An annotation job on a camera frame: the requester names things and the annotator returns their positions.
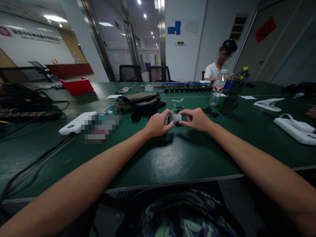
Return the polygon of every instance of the plastic bottle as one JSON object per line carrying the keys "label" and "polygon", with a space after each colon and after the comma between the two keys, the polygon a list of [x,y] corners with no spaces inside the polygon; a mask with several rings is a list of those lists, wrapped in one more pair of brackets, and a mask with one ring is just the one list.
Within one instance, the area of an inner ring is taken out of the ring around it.
{"label": "plastic bottle", "polygon": [[226,74],[227,74],[227,69],[222,69],[221,73],[218,75],[218,77],[214,81],[214,87],[210,96],[210,100],[208,102],[209,105],[212,105],[212,106],[217,105],[226,83]]}
{"label": "plastic bottle", "polygon": [[237,73],[229,88],[229,91],[224,99],[220,108],[220,113],[224,115],[231,115],[237,107],[241,92],[244,90],[246,83],[250,80],[248,67],[244,67],[240,73]]}

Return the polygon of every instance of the red container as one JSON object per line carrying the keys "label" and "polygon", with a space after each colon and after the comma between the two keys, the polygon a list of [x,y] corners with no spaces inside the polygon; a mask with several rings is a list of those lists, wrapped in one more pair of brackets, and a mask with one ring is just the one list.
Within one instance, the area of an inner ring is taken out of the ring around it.
{"label": "red container", "polygon": [[67,82],[67,81],[64,81],[63,79],[60,79],[60,81],[64,85],[64,87],[73,95],[93,92],[93,87],[91,86],[91,83],[89,79],[87,78],[82,77],[80,81],[72,81],[72,82]]}

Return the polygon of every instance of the forearm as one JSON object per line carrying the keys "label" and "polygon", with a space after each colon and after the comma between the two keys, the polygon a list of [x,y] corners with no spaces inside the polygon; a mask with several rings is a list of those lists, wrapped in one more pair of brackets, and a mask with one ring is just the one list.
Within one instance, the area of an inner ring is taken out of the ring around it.
{"label": "forearm", "polygon": [[204,81],[211,81],[214,82],[216,80],[217,77],[212,77],[212,78],[204,78]]}
{"label": "forearm", "polygon": [[309,236],[316,233],[316,190],[302,177],[277,159],[257,149],[218,124],[210,126],[209,134],[234,159],[245,174],[271,199],[273,199],[302,227],[301,221],[310,221]]}
{"label": "forearm", "polygon": [[84,163],[47,189],[0,228],[0,236],[51,236],[86,210],[149,140],[141,130]]}

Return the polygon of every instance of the reception desk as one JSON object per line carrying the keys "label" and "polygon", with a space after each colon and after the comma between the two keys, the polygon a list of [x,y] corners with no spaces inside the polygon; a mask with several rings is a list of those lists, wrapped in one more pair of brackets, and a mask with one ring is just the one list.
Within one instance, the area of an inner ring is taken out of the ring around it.
{"label": "reception desk", "polygon": [[60,79],[93,74],[90,64],[53,64],[46,67]]}

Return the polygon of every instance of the bag strap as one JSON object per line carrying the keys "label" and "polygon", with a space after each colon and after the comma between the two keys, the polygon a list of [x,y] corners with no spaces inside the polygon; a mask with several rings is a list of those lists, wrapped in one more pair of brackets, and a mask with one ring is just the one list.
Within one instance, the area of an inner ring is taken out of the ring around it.
{"label": "bag strap", "polygon": [[135,104],[134,102],[130,101],[128,98],[126,98],[125,96],[119,96],[118,99],[123,100],[126,104],[128,104],[130,107],[132,107],[133,109],[137,109],[139,107],[141,107],[138,104]]}

